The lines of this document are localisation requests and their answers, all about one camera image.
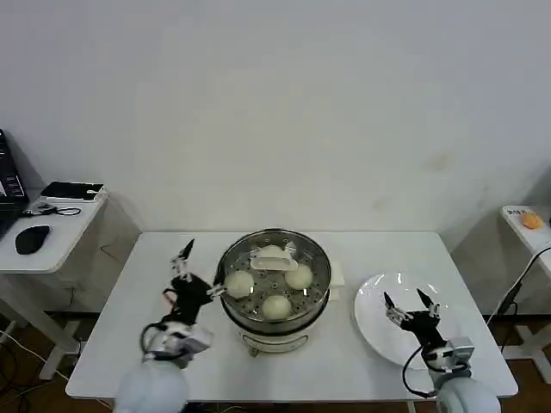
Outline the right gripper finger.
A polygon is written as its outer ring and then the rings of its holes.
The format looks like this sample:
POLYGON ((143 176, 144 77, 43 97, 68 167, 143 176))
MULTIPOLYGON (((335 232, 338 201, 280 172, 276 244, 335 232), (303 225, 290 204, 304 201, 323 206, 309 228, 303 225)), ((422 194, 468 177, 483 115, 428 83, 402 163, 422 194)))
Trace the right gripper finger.
POLYGON ((397 307, 387 292, 383 293, 386 315, 394 324, 402 327, 402 323, 408 320, 408 314, 397 307))
POLYGON ((435 304, 431 297, 424 293, 420 288, 417 289, 419 298, 421 299, 423 305, 429 312, 429 316, 432 318, 440 318, 440 305, 435 304))

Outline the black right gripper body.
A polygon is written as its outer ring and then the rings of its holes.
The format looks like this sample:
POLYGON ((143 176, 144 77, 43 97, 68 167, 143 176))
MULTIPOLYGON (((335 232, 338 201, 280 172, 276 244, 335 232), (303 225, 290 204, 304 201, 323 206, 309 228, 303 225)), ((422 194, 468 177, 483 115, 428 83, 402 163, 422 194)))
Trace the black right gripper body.
POLYGON ((411 332, 422 347, 443 347, 446 341, 437 329, 440 318, 429 311, 408 311, 399 327, 411 332))

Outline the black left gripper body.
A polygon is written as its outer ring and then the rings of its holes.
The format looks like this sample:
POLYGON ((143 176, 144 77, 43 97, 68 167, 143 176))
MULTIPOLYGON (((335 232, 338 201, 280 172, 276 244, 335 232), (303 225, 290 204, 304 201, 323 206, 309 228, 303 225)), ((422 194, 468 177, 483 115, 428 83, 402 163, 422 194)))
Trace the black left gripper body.
POLYGON ((200 309, 213 301, 209 295, 211 286, 195 274, 177 276, 170 282, 176 301, 170 311, 170 321, 195 324, 200 309))

